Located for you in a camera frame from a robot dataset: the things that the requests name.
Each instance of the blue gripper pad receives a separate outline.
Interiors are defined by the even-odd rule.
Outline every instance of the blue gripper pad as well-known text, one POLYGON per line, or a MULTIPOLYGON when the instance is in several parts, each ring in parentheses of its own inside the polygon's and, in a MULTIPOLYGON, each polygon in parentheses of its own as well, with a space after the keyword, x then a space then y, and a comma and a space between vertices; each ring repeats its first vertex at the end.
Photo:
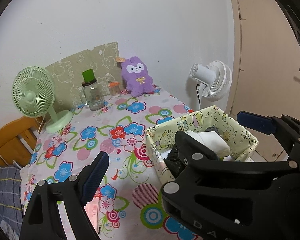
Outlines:
POLYGON ((93 199, 96 190, 109 167, 109 155, 105 152, 100 152, 99 154, 102 154, 102 157, 92 170, 90 176, 88 176, 82 188, 82 196, 80 201, 83 206, 93 199))
POLYGON ((237 114, 237 121, 240 125, 255 131, 270 135, 275 133, 277 127, 273 124, 271 117, 265 117, 241 111, 237 114))

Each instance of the green fan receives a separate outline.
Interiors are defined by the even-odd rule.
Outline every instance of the green fan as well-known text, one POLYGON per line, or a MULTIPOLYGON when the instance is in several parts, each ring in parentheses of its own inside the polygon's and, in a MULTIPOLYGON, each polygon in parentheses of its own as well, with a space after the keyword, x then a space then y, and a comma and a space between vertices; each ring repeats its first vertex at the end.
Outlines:
POLYGON ((56 133, 72 119, 68 110, 56 114, 54 84, 49 72, 40 67, 27 67, 19 72, 12 85, 12 99, 16 108, 27 117, 39 117, 47 112, 51 119, 46 125, 47 133, 56 133))

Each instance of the beige door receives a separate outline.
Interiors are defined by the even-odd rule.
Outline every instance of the beige door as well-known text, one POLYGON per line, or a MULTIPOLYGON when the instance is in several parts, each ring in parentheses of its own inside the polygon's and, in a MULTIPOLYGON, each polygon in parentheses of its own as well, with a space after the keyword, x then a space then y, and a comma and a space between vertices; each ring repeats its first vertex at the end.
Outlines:
MULTIPOLYGON (((239 79, 231 110, 300 120, 300 48, 275 0, 238 0, 241 23, 239 79)), ((274 161, 283 151, 272 135, 252 131, 257 152, 274 161)))

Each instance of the plush toy eye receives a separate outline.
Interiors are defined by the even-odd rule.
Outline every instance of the plush toy eye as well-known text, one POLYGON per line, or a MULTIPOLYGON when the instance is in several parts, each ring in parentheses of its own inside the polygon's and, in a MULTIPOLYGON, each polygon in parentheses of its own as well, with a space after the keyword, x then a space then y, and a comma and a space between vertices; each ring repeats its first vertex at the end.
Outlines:
POLYGON ((127 65, 127 71, 129 73, 132 73, 134 71, 134 66, 133 65, 127 65))
POLYGON ((137 67, 139 67, 141 70, 145 69, 145 66, 142 63, 137 63, 137 67))

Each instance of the fan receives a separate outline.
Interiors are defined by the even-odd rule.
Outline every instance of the fan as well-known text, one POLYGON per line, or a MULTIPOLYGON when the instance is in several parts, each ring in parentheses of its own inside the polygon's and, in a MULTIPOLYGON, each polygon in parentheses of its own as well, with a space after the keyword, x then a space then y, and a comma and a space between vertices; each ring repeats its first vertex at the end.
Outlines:
POLYGON ((208 101, 218 101, 230 90, 232 82, 231 69, 223 62, 216 60, 207 66, 194 64, 190 69, 190 76, 200 84, 197 85, 198 96, 208 101))
POLYGON ((40 67, 21 70, 12 84, 12 99, 16 108, 27 117, 39 117, 47 112, 51 119, 47 123, 47 133, 56 133, 72 119, 73 113, 64 110, 56 114, 54 84, 49 72, 40 67))

